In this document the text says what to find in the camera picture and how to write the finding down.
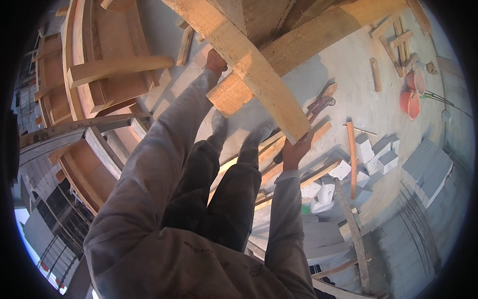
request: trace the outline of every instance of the red bucket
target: red bucket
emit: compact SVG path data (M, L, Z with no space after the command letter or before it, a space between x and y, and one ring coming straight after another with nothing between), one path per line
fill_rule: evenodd
M400 108L408 115L410 121L413 121L420 113L420 96L418 92L402 92L400 95Z

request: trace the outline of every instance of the wooden plank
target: wooden plank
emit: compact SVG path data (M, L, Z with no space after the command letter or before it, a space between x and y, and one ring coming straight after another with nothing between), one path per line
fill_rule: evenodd
M75 88L116 75L169 68L173 65L174 61L170 56L139 56L87 62L68 69L68 86Z
M116 178L120 179L124 164L110 147L97 127L89 127L85 131L85 139L98 159L106 169Z
M432 26L430 24L430 20L426 16L425 12L423 11L423 7L419 3L418 0L406 0L408 6L412 10L413 14L415 15L415 19L417 20L418 24L420 25L424 34L432 33Z
M367 259L367 262L370 262L372 260L372 257L370 256L370 254L366 254L365 255L365 258ZM342 270L345 270L347 268L350 268L352 267L353 265L356 265L358 263L357 261L357 258L354 258L353 260L351 261L348 261L346 263L343 263L341 264L340 266L337 266L335 268L332 268L332 269L328 269L328 270L325 270L325 271L321 271L319 273L315 273L315 274L312 274L312 279L321 279L323 277L326 277L326 276L330 276L332 274L335 274L335 273L338 273Z
M377 27L377 25L375 23L370 23L370 27L372 29L374 29L374 28ZM388 56L390 57L390 60L393 63L393 66L395 67L395 70L397 71L398 76L400 78L405 77L406 74L405 74L403 68L400 66L400 64L397 60L397 57L395 56L395 53L390 48L390 46L387 42L387 39L383 35L381 35L381 36L379 36L378 40L380 41L383 48L385 49L385 52L387 52Z
M258 49L207 0L163 0L212 44L292 144L310 130L302 108Z
M355 251L357 253L358 269L360 271L360 284L362 294L368 294L370 292L369 271L367 268L367 258L365 257L365 249L363 246L362 236L360 235L360 229L355 221L354 215L347 199L345 198L344 191L340 185L338 178L334 179L335 183L335 198L340 203L340 207L345 214L348 226L350 227L350 233L352 234L352 241L354 243Z
M388 18L382 22L377 28L370 32L372 38L379 38L385 33L385 31L400 17L400 12L394 12Z
M375 58L370 58L370 67L372 68L373 84L375 85L375 91L382 91L382 80L380 78L379 63Z
M415 62L417 62L419 56L417 53L413 53L411 56L410 56L410 59L407 60L407 62L405 62L405 68L407 69L408 67L412 66Z
M400 34L399 36L395 37L395 39L390 41L390 47L396 48L400 44L406 42L412 36L413 36L413 31L408 30L407 32Z
M405 0L357 0L327 11L298 26L262 49L261 53L274 71L282 77L347 35L406 7ZM251 100L254 92L240 80L236 72L232 72L206 96L223 115L231 115L238 107Z
M352 291L348 291L343 288L339 288L336 286L332 286L326 282L321 280L312 279L312 285L327 294L335 296L337 299L377 299L377 297L361 295L358 293L354 293Z
M181 17L178 17L174 24L183 30L189 27L189 24Z
M440 69L440 71L453 74L460 78L464 78L463 72L458 62L440 56L436 57L436 61L438 63L438 68Z
M402 27L402 32L405 32L406 29L405 29L405 25L403 24L403 18L400 17L398 19L400 21L400 26ZM403 42L403 45L405 47L405 60L408 60L408 59L410 59L410 48L408 47L408 40L405 40Z
M348 144L350 145L350 165L352 166L352 192L350 197L351 199L355 199L357 192L357 153L355 151L354 123L352 121L347 122L347 132Z
M82 129L84 131L87 127L96 126L99 128L100 132L105 132L116 128L128 126L129 121L131 119L147 119L150 116L150 113L144 112L141 114L132 113L108 115L82 121L61 123L49 128L44 128L41 130L37 130L33 133L20 136L20 150L30 145L60 136L62 134L71 133L73 131L76 131L77 129Z
M188 26L184 29L181 46L179 47L177 66L185 66L189 57L189 49L191 49L191 42L193 41L194 29Z
M397 37L400 36L402 34L402 27L400 26L400 21L396 20L395 22L393 22L393 27L395 29L395 36ZM402 67L405 67L406 59L405 59L405 47L403 43L398 45L398 53L399 53L400 65Z
M68 98L68 104L71 110L71 116L74 121L80 121L85 119L83 114L83 109L81 108L80 99L78 97L78 91L76 88L68 88L68 78L67 72L68 69L73 65L73 21L75 18L75 10L78 0L70 0L70 6L68 7L68 12L66 13L65 19L65 30L63 36L63 50L62 50L62 61L63 61L63 77L65 81L66 96Z
M117 13L124 13L133 5L136 0L103 0L101 7L107 11L114 11Z
M66 16L67 12L68 12L68 5L62 6L56 11L55 17Z

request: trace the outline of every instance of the sleeve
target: sleeve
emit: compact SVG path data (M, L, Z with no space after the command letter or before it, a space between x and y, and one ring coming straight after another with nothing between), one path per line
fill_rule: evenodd
M159 230L199 126L212 107L218 78L204 71L154 122L129 157L85 238L92 276L115 265L148 233Z
M299 172L284 171L275 183L264 263L296 298L317 298L304 253Z

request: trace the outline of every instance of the leg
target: leg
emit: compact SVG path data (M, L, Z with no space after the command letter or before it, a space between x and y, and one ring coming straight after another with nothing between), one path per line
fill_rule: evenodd
M225 173L207 208L207 216L196 233L209 240L244 252L252 229L254 203L261 186L258 146L269 136L272 125L261 126L242 144L238 163Z

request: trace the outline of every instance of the cement block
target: cement block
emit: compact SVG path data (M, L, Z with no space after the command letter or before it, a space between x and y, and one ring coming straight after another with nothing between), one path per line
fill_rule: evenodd
M369 136L365 133L359 134L355 137L355 145L357 151L357 159L362 163L370 161L375 155L372 151Z
M398 139L397 135L389 136L387 139L390 141L390 149L398 155L400 139Z
M322 186L316 182L313 182L304 188L301 189L302 197L308 197L308 198L314 198L317 196L317 193L319 192L320 188Z
M332 177L337 177L339 180L343 180L350 173L352 167L345 161L342 155L340 155L337 151L334 151L327 159L326 164L334 162L340 158L342 159L342 162L340 162L337 167L329 171L328 174Z
M387 174L398 165L398 156L394 151L389 151L379 158L378 167L382 174Z

